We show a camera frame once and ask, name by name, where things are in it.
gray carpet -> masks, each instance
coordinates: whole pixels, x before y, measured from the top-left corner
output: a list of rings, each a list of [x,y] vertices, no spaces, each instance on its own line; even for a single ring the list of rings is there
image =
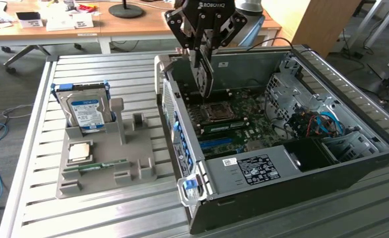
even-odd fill
[[[363,14],[360,14],[359,17],[351,18],[350,23],[346,26],[346,34],[354,31],[362,18]],[[352,49],[350,49],[351,52],[359,50],[362,39],[364,37],[366,35],[363,34],[356,41],[358,44]],[[122,45],[117,44],[117,47],[130,50],[134,45],[135,41],[130,41]],[[178,43],[175,40],[139,41],[133,51],[171,50],[177,45]],[[71,44],[67,44],[46,46],[46,50],[54,55],[99,54],[99,47],[97,43],[82,44],[82,47],[83,50],[78,51],[73,48]],[[18,51],[22,47],[11,47],[11,49]],[[372,46],[372,51],[374,55],[371,56],[364,54],[360,61],[383,67],[389,62],[389,28],[383,31],[383,34],[376,40]],[[10,56],[11,54],[6,54],[0,50],[0,109],[33,102],[43,67],[45,56],[41,52],[33,51],[11,65],[17,69],[17,74],[9,75],[3,70],[2,63]],[[340,71],[340,73],[346,73],[360,66],[358,63],[342,58],[336,54],[330,55],[327,57],[327,61]],[[359,86],[364,86],[371,82],[378,81],[378,77],[370,73],[367,67],[351,72],[347,75],[347,78]],[[29,109],[25,109],[19,110],[17,113],[26,113],[27,111]],[[6,186],[10,186],[11,183],[14,166],[19,155],[27,120],[29,118],[21,118],[11,119],[9,121],[9,133],[0,142],[0,173]],[[0,207],[5,206],[6,196],[7,193],[5,191],[0,200]]]

aluminum table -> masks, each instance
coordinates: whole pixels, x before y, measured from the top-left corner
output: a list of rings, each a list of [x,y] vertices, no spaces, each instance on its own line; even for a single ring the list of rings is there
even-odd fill
[[[153,84],[153,58],[169,53],[63,56],[45,63],[0,238],[389,237],[389,165],[346,190],[199,235],[187,234]],[[314,53],[304,55],[389,132],[389,115]],[[65,119],[49,94],[50,84],[103,80],[110,83],[111,97],[123,99],[122,116],[142,112],[147,119],[158,178],[151,183],[57,200]],[[315,91],[322,87],[308,86]]]

desk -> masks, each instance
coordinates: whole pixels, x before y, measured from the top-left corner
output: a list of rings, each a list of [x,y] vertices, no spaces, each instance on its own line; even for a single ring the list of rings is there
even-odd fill
[[[62,56],[46,62],[25,133],[0,238],[262,238],[389,237],[389,166],[348,189],[315,198],[197,236],[187,234],[154,94],[155,53]],[[303,54],[339,90],[389,133],[389,115],[330,65]],[[110,96],[123,99],[123,118],[142,112],[149,126],[158,179],[78,197],[54,198],[65,117],[50,95],[51,83],[109,81]],[[312,90],[320,84],[304,78]]]
[[[45,31],[45,27],[21,28],[14,22],[11,27],[0,29],[0,46],[25,46],[47,44],[70,44],[83,42],[98,42],[102,54],[110,53],[109,42],[126,40],[174,39],[174,36],[163,22],[162,12],[139,5],[146,14],[134,19],[119,19],[111,16],[107,9],[117,2],[87,2],[98,6],[99,16],[93,16],[94,27],[65,31]],[[150,2],[150,5],[171,8],[170,3]],[[6,13],[14,16],[19,11],[38,11],[37,0],[22,0],[22,2],[7,2]],[[266,14],[266,20],[259,31],[264,39],[275,36],[280,29],[279,25]]]

